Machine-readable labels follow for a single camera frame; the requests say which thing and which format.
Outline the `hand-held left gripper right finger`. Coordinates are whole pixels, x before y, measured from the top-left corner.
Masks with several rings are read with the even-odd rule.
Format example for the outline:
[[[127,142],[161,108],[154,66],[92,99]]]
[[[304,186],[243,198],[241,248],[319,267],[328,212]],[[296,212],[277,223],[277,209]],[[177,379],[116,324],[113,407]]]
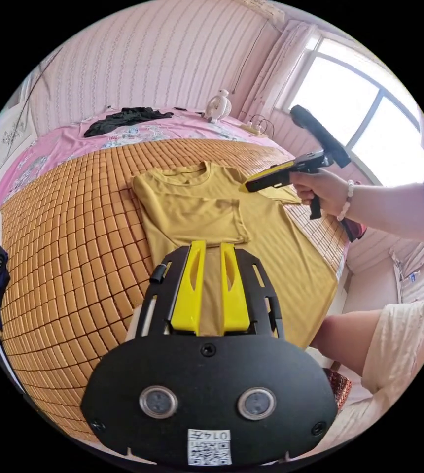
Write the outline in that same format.
[[[247,332],[250,319],[235,247],[220,244],[222,332]]]

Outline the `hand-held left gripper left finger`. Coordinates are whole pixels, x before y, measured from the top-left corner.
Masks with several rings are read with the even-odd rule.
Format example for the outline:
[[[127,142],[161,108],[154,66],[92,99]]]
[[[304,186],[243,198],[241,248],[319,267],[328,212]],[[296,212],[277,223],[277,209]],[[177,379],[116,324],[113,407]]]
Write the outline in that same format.
[[[206,242],[204,240],[191,242],[171,317],[171,326],[175,331],[199,331],[205,255]]]

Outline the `person's right hand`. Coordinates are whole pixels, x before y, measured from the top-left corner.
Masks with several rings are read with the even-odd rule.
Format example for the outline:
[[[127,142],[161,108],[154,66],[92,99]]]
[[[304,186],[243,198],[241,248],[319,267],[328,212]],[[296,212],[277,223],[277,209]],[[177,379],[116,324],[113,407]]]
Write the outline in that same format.
[[[347,181],[324,169],[314,174],[292,172],[289,177],[303,204],[309,205],[314,197],[319,197],[325,213],[334,217],[341,214],[348,197]]]

